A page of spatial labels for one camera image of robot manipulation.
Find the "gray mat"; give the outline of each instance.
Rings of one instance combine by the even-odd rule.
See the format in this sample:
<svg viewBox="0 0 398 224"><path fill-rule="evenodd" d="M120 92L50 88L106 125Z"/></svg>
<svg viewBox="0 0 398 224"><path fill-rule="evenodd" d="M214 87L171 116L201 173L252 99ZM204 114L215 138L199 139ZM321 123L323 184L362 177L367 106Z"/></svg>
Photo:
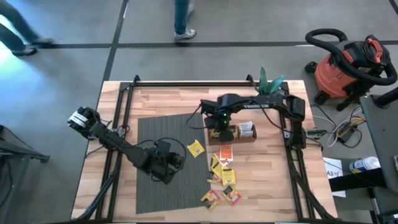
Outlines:
<svg viewBox="0 0 398 224"><path fill-rule="evenodd" d="M189 116L190 114L179 114L138 119L138 142L170 137L179 140L186 146L197 139L205 147L203 130L190 129L185 124ZM190 124L194 127L203 126L201 115L193 116ZM172 143L170 151L183 155L181 145L167 141ZM200 207L200 199L210 190L210 184L206 181L207 173L206 153L193 158L190 152L187 152L184 168L167 185L163 182L151 181L147 174L139 171L137 173L136 213Z"/></svg>

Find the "black hose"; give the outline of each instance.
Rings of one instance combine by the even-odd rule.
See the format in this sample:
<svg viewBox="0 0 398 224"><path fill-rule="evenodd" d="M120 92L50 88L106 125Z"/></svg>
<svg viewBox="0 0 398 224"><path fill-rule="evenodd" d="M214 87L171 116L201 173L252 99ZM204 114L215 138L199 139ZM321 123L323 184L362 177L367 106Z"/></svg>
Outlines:
<svg viewBox="0 0 398 224"><path fill-rule="evenodd" d="M321 34L334 35L340 40L340 42L343 40L347 40L347 36L345 36L342 31L336 29L316 29L307 33L305 36L305 40L309 44L325 49L329 51L334 56L334 58L339 59L339 66L341 66L344 70L348 72L347 75L351 75L355 78L368 81L373 85L386 86L391 85L397 81L397 72L391 62L388 62L384 69L387 78L373 77L367 73L362 73L348 62L341 50L338 49L336 46L329 42L313 38L314 36Z"/></svg>

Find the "person's leg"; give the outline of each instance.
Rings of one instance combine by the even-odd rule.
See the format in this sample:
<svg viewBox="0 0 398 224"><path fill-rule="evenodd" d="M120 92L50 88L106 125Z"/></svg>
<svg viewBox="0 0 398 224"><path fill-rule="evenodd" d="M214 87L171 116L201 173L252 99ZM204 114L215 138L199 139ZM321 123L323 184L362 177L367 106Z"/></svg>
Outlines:
<svg viewBox="0 0 398 224"><path fill-rule="evenodd" d="M28 25L19 11L5 0L0 0L0 15L8 19L16 30L31 44L52 44L52 39L40 38Z"/></svg>
<svg viewBox="0 0 398 224"><path fill-rule="evenodd" d="M32 55L37 51L26 47L21 38L2 24L0 24L0 41L16 56Z"/></svg>
<svg viewBox="0 0 398 224"><path fill-rule="evenodd" d="M193 29L187 29L189 0L175 0L174 39L191 39L196 35Z"/></svg>

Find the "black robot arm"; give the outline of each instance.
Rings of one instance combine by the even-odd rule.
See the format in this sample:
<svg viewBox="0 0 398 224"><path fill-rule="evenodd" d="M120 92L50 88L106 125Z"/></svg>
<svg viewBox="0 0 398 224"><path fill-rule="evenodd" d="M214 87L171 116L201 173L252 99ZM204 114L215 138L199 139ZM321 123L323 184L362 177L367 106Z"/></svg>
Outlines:
<svg viewBox="0 0 398 224"><path fill-rule="evenodd" d="M100 114L91 109L80 107L67 121L69 127L85 138L95 136L108 150L119 150L137 169L153 175L168 184L174 174L182 169L184 158L169 152L171 144L166 141L152 141L155 147L146 149L125 141L116 131L112 131L101 122Z"/></svg>
<svg viewBox="0 0 398 224"><path fill-rule="evenodd" d="M287 131L290 135L289 144L293 149L305 148L305 131L302 121L305 118L305 101L293 95L257 95L239 96L228 93L217 98L217 102L201 100L201 113L206 114L205 124L207 128L220 131L224 141L233 138L227 127L231 120L231 114L244 109L268 109L272 108L291 121L292 129Z"/></svg>

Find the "orange shop vacuum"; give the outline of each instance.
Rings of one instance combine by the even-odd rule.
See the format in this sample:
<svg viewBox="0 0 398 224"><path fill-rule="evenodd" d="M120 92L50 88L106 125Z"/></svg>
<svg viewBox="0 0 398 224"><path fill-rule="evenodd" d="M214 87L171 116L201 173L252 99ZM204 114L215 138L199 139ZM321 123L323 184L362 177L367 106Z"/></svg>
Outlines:
<svg viewBox="0 0 398 224"><path fill-rule="evenodd" d="M322 34L334 35L339 43L333 45L314 38ZM387 86L397 81L388 50L373 35L364 41L349 41L340 30L317 29L309 32L305 40L330 52L319 63L310 62L304 68L315 75L319 92L314 101L319 105L330 98L345 98L336 107L342 111L350 103L359 103L359 97L374 85Z"/></svg>

